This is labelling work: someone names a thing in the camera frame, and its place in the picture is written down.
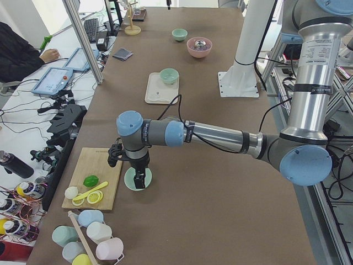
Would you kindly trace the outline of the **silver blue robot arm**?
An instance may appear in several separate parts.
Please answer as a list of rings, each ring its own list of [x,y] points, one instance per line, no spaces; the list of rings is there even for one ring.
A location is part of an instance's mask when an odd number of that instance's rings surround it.
[[[303,44],[286,127],[278,135],[251,134],[182,118],[144,119],[139,112],[121,113],[119,138],[108,163],[128,161],[133,184],[146,188],[149,147],[177,147],[199,140],[228,153],[248,154],[265,161],[299,186],[323,181],[332,168],[323,133],[325,114],[343,36],[352,30],[351,1],[286,1],[282,31],[299,34]]]

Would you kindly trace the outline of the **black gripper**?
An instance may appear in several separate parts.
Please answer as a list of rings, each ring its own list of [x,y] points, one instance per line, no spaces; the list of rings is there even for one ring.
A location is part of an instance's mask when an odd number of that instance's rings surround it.
[[[145,189],[145,178],[146,168],[150,162],[149,154],[144,155],[138,159],[130,159],[130,165],[135,169],[135,177],[133,178],[136,189]]]

